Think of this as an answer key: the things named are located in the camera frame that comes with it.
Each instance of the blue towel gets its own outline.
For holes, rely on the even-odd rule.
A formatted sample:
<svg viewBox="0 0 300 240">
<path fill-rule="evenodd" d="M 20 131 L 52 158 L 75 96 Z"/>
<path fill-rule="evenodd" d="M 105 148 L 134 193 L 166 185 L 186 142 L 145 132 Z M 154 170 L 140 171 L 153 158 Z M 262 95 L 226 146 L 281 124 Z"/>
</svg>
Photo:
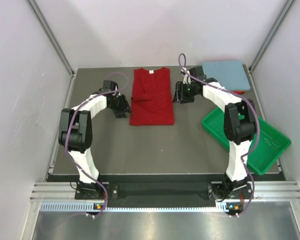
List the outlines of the blue towel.
<svg viewBox="0 0 300 240">
<path fill-rule="evenodd" d="M 207 78 L 215 78 L 229 91 L 248 91 L 251 88 L 240 60 L 205 61 L 202 68 Z"/>
</svg>

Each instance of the white enclosure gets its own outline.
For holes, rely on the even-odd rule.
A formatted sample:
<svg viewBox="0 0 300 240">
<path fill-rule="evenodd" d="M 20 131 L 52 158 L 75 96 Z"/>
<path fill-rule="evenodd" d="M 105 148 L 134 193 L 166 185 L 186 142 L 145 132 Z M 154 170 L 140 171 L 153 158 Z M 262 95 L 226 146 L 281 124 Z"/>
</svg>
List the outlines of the white enclosure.
<svg viewBox="0 0 300 240">
<path fill-rule="evenodd" d="M 26 1 L 0 1 L 0 239 L 21 233 L 70 75 Z"/>
<path fill-rule="evenodd" d="M 286 178 L 300 187 L 300 0 L 253 74 L 268 121 L 292 141 L 281 163 Z"/>
<path fill-rule="evenodd" d="M 46 176 L 70 68 L 176 66 L 180 53 L 250 67 L 287 2 L 0 0 L 0 239 L 21 234 Z M 266 120 L 292 141 L 280 161 L 300 186 L 300 0 L 250 73 Z"/>
<path fill-rule="evenodd" d="M 37 0 L 71 66 L 250 66 L 285 0 Z"/>
</svg>

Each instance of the gray tabletop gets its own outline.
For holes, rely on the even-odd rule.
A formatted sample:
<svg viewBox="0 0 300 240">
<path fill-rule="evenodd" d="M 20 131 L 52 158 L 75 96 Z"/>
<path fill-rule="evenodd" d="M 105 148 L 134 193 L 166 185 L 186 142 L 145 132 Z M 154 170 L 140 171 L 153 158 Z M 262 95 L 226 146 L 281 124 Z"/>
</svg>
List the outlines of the gray tabletop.
<svg viewBox="0 0 300 240">
<path fill-rule="evenodd" d="M 158 67 L 144 67 L 156 70 Z M 178 66 L 170 66 L 171 93 L 175 83 L 182 81 Z M 136 67 L 80 68 L 77 72 L 69 107 L 85 100 L 102 87 L 105 78 L 113 72 L 121 72 L 130 78 L 129 86 L 122 92 L 131 103 L 132 85 Z M 120 75 L 112 81 L 124 86 Z M 255 92 L 245 97 L 254 100 L 261 115 Z M 207 133 L 202 119 L 216 106 L 208 99 L 197 96 L 195 102 L 174 104 L 173 126 L 131 126 L 128 118 L 116 119 L 110 109 L 105 109 L 92 120 L 93 142 L 91 153 L 101 174 L 219 174 L 224 173 L 229 162 L 229 152 Z M 276 164 L 268 171 L 278 173 Z M 60 146 L 53 174 L 78 174 Z"/>
</svg>

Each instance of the red t-shirt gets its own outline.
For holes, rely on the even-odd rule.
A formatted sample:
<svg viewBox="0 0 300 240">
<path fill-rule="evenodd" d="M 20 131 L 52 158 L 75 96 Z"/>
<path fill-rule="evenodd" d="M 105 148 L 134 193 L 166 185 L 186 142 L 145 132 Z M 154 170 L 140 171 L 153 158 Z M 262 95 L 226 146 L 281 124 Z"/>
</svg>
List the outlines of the red t-shirt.
<svg viewBox="0 0 300 240">
<path fill-rule="evenodd" d="M 170 90 L 170 69 L 134 70 L 130 125 L 173 125 L 174 108 Z"/>
</svg>

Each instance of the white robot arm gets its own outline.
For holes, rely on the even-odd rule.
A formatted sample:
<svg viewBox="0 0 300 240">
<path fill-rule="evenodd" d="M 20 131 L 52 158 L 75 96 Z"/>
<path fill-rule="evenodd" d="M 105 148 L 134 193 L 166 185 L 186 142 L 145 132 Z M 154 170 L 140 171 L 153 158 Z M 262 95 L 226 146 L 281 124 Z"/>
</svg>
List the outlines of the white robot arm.
<svg viewBox="0 0 300 240">
<path fill-rule="evenodd" d="M 192 103 L 195 101 L 196 95 L 202 95 L 224 112 L 223 130 L 230 146 L 229 163 L 225 172 L 225 188 L 228 192 L 244 188 L 247 185 L 248 178 L 243 163 L 247 164 L 248 157 L 244 157 L 242 162 L 241 156 L 249 151 L 256 133 L 255 119 L 251 109 L 240 98 L 221 91 L 224 87 L 214 78 L 207 78 L 201 66 L 186 71 L 215 88 L 193 81 L 182 72 L 184 78 L 183 81 L 176 83 L 173 102 Z"/>
<path fill-rule="evenodd" d="M 211 82 L 210 85 L 218 87 L 218 89 L 222 89 L 222 87 L 218 82 Z M 209 100 L 211 100 L 215 105 L 217 105 L 223 112 L 225 112 L 226 106 L 228 104 L 237 104 L 241 103 L 241 99 L 215 89 L 210 86 L 203 86 L 203 96 Z M 229 141 L 229 164 L 226 169 L 225 174 L 228 178 L 234 181 L 242 181 L 247 177 L 246 169 L 241 161 L 241 156 L 246 154 L 249 151 L 251 140 L 242 141 L 240 144 L 236 144 L 234 141 Z M 248 157 L 245 156 L 244 164 L 247 164 Z"/>
<path fill-rule="evenodd" d="M 105 80 L 103 87 L 98 92 L 91 94 L 88 99 L 83 101 L 87 103 L 80 108 L 80 111 L 78 111 L 75 117 L 74 125 L 71 126 L 68 150 L 76 163 L 76 167 L 79 171 L 79 180 L 82 184 L 85 184 L 85 189 L 94 189 L 96 186 L 95 182 L 87 177 L 86 174 L 93 179 L 99 179 L 99 171 L 94 164 L 90 149 L 93 140 L 92 119 L 106 108 L 110 108 L 116 118 L 126 118 L 125 113 L 131 113 L 125 95 L 119 92 L 107 94 L 107 92 L 117 89 L 117 83 Z M 73 108 L 64 108 L 61 112 L 58 141 L 62 146 L 65 146 L 71 119 L 79 106 L 80 104 Z"/>
<path fill-rule="evenodd" d="M 78 106 L 75 106 L 72 108 L 72 110 L 76 110 Z M 96 98 L 93 98 L 91 101 L 89 101 L 86 105 L 84 105 L 80 110 L 81 111 L 89 111 L 91 114 L 91 119 L 93 119 L 100 111 L 107 108 L 107 97 L 106 96 L 97 96 Z M 90 147 L 84 151 L 84 153 L 81 153 L 80 151 L 69 151 L 69 154 L 73 158 L 73 160 L 81 166 L 84 171 L 94 179 L 99 178 L 99 171 L 97 170 L 93 157 L 91 155 L 91 149 Z M 88 178 L 85 174 L 82 173 L 82 170 L 78 168 L 80 181 L 83 183 L 92 183 L 92 180 Z"/>
</svg>

